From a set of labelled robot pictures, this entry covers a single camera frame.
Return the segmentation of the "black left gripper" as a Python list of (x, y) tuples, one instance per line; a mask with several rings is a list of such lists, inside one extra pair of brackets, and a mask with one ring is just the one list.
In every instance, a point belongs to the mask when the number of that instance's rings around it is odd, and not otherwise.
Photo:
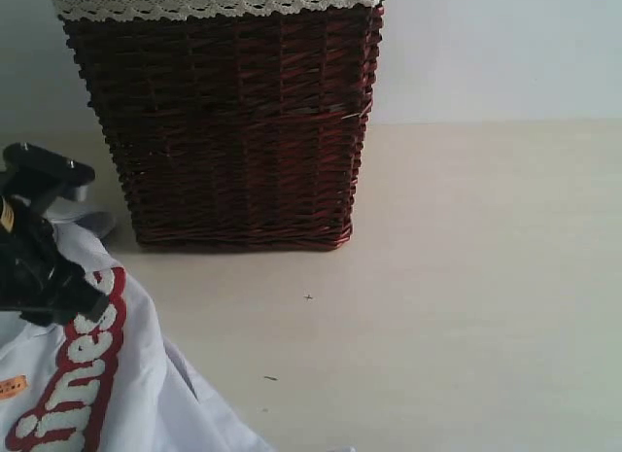
[(65, 326), (81, 315), (96, 322), (109, 298), (87, 280), (85, 270), (66, 259), (44, 219), (1, 229), (1, 310), (34, 325)]

